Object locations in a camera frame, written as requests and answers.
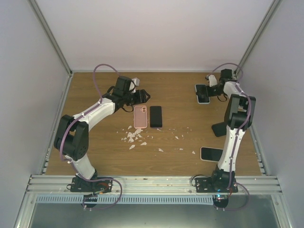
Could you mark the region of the pink phone case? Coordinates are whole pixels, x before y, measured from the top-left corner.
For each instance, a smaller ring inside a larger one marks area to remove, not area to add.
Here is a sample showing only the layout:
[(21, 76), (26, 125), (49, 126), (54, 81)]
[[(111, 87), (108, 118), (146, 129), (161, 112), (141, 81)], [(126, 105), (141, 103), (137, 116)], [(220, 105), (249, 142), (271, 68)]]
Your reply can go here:
[(133, 111), (133, 125), (135, 129), (144, 129), (147, 127), (147, 107), (137, 105)]

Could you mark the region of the purple black phone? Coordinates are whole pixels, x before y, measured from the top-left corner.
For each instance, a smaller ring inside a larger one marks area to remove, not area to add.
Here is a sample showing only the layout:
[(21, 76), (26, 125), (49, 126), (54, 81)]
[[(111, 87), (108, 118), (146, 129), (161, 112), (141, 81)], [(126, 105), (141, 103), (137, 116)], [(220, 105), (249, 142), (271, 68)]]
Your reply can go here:
[(162, 128), (162, 107), (151, 106), (150, 107), (150, 127)]

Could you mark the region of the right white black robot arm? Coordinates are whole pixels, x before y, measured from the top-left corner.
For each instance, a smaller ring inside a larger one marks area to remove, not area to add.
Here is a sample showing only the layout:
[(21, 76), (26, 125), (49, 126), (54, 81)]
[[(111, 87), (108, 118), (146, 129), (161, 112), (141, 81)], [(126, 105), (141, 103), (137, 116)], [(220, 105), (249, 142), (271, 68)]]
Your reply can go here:
[(211, 126), (216, 137), (226, 137), (221, 157), (209, 178), (212, 190), (223, 192), (233, 186), (238, 150), (252, 124), (256, 98), (244, 92), (238, 80), (233, 78), (231, 69), (221, 70), (219, 80), (212, 73), (206, 79), (209, 85), (196, 91), (198, 97), (206, 103), (212, 96), (224, 95), (229, 99), (224, 121)]

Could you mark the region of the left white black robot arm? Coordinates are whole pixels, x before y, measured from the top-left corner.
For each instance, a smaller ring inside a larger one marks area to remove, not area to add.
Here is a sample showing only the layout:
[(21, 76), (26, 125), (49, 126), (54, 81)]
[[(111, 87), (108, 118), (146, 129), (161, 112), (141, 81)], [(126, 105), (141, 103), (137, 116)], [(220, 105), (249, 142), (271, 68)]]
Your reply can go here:
[(99, 100), (86, 110), (73, 116), (61, 117), (54, 140), (54, 147), (59, 151), (61, 161), (67, 162), (82, 178), (81, 186), (88, 192), (96, 190), (98, 180), (94, 177), (96, 170), (92, 166), (87, 151), (89, 132), (106, 117), (116, 113), (124, 106), (141, 105), (151, 98), (144, 89), (137, 90), (138, 78), (119, 76), (116, 84), (100, 96)]

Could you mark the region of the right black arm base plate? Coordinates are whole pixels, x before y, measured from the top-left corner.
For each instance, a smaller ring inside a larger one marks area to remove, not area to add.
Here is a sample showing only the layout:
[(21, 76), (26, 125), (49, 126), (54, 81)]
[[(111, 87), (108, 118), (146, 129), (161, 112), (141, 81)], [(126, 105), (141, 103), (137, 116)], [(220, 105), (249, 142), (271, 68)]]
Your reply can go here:
[(213, 180), (211, 176), (195, 175), (191, 177), (190, 184), (196, 188), (197, 193), (237, 193), (238, 187), (228, 181)]

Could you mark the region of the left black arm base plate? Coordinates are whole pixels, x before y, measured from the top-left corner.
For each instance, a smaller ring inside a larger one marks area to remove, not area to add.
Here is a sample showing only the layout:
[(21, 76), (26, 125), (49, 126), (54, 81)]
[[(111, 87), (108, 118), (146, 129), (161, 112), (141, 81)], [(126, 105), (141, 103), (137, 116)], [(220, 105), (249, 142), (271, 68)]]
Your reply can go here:
[(112, 179), (105, 179), (98, 182), (89, 182), (75, 176), (72, 182), (66, 186), (71, 192), (88, 192), (88, 193), (108, 193), (112, 191)]

